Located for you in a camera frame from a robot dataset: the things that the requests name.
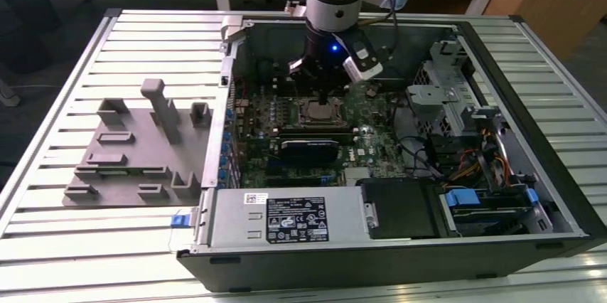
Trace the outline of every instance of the red wire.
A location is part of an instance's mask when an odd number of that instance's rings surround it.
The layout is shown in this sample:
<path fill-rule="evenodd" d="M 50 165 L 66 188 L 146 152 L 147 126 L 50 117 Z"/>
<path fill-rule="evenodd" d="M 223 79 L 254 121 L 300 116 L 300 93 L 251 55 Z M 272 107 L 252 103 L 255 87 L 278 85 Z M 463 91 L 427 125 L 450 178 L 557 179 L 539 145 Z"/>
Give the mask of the red wire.
<path fill-rule="evenodd" d="M 465 166 L 465 157 L 469 152 L 475 152 L 477 149 L 469 149 L 465 150 L 465 153 L 462 154 L 462 158 L 459 159 L 459 170 L 462 170 L 462 167 Z"/>

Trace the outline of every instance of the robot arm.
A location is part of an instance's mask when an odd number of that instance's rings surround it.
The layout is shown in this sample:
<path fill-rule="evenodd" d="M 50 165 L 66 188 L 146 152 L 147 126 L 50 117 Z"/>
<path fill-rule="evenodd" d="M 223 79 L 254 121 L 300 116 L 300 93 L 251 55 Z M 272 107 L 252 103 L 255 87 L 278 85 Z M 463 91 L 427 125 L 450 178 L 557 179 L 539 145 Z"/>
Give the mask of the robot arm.
<path fill-rule="evenodd" d="M 390 8 L 406 0 L 367 0 Z M 359 28 L 363 0 L 307 0 L 307 40 L 303 58 L 291 64 L 299 85 L 318 92 L 320 102 L 350 81 L 368 80 L 390 59 L 386 47 L 375 49 Z"/>

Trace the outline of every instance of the power supply label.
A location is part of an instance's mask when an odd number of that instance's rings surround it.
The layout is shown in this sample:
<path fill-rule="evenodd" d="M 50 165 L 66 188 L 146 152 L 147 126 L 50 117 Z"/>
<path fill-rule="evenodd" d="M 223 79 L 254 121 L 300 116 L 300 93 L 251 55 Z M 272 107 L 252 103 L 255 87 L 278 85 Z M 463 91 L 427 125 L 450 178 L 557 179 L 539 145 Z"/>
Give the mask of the power supply label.
<path fill-rule="evenodd" d="M 266 206 L 270 244 L 330 241 L 324 198 L 270 198 Z"/>

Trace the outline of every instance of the motherboard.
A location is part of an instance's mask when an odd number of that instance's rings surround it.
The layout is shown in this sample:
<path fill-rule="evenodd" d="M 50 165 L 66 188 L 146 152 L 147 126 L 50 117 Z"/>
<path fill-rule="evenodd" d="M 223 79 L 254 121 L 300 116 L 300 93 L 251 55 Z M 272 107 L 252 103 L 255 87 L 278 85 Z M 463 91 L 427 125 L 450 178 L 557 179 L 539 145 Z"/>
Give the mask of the motherboard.
<path fill-rule="evenodd" d="M 262 86 L 236 101 L 242 188 L 346 186 L 407 175 L 393 131 L 394 92 L 356 84 L 322 105 L 290 95 L 294 84 L 283 86 L 290 90 Z"/>

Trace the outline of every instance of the metal bracket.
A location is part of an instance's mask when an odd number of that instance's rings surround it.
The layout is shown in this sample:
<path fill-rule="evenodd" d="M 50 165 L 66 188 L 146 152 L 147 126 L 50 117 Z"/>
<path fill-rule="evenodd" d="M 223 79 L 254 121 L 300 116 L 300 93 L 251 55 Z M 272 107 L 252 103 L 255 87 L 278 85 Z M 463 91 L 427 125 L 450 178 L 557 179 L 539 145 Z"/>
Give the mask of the metal bracket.
<path fill-rule="evenodd" d="M 411 85 L 407 91 L 413 102 L 419 105 L 443 105 L 459 101 L 458 93 L 445 90 L 441 86 Z"/>
<path fill-rule="evenodd" d="M 231 43 L 244 37 L 243 16 L 226 15 L 222 21 L 222 41 Z"/>

